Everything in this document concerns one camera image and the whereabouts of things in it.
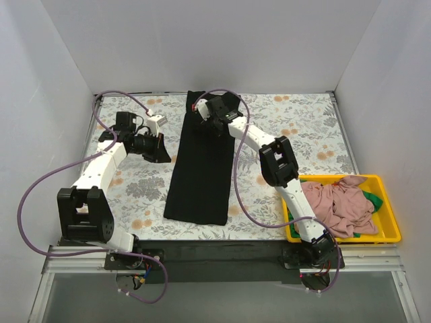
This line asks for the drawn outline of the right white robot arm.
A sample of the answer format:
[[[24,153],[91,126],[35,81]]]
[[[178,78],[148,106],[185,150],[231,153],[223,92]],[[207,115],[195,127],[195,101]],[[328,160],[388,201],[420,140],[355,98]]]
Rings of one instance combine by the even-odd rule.
[[[312,245],[304,251],[305,261],[312,267],[323,266],[329,259],[329,251],[319,243],[333,238],[325,224],[317,219],[304,194],[298,162],[289,139],[285,136],[274,137],[262,131],[250,122],[249,111],[244,116],[238,109],[229,108],[220,97],[210,100],[199,97],[193,106],[193,112],[198,113],[203,123],[217,134],[228,134],[238,139],[239,151],[246,145],[259,154],[263,179],[283,198],[293,220],[269,225],[258,222],[246,210],[245,215],[255,225],[267,229],[278,229],[296,223],[302,242]]]

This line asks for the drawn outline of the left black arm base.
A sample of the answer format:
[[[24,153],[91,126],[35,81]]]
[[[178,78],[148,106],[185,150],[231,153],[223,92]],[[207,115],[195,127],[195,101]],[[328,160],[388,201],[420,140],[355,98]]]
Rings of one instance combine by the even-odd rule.
[[[165,252],[163,249],[154,248],[138,248],[136,251],[139,254],[144,254],[150,258],[157,259],[160,262],[164,261]],[[149,267],[152,270],[160,270],[160,265],[148,258],[142,258],[138,256],[129,256],[124,254],[112,253],[108,254],[105,258],[104,269],[105,270],[146,270]]]

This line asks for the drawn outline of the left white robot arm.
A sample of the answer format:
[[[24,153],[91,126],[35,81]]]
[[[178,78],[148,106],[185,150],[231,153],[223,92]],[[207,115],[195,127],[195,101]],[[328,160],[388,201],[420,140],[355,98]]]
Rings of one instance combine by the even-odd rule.
[[[151,163],[169,163],[160,127],[167,123],[153,115],[145,124],[136,125],[137,115],[118,112],[116,122],[98,139],[97,153],[79,179],[57,194],[62,236],[65,240],[89,243],[118,250],[120,261],[129,269],[138,268],[143,252],[134,245],[136,237],[118,228],[106,194],[121,162],[129,155],[141,155]]]

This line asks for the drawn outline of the black t shirt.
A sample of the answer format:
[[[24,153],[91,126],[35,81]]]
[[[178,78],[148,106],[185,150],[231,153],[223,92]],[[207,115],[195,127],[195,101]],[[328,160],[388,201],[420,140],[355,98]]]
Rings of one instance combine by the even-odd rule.
[[[217,136],[191,111],[203,92],[187,93],[186,113],[164,218],[198,225],[228,220],[235,139]]]

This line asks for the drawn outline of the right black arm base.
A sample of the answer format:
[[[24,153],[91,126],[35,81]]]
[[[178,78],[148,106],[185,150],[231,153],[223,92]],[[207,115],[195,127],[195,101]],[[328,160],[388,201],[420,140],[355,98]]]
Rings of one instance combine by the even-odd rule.
[[[337,248],[334,239],[328,233],[311,243],[302,240],[299,243],[285,243],[277,260],[282,266],[294,269],[345,267],[341,249]]]

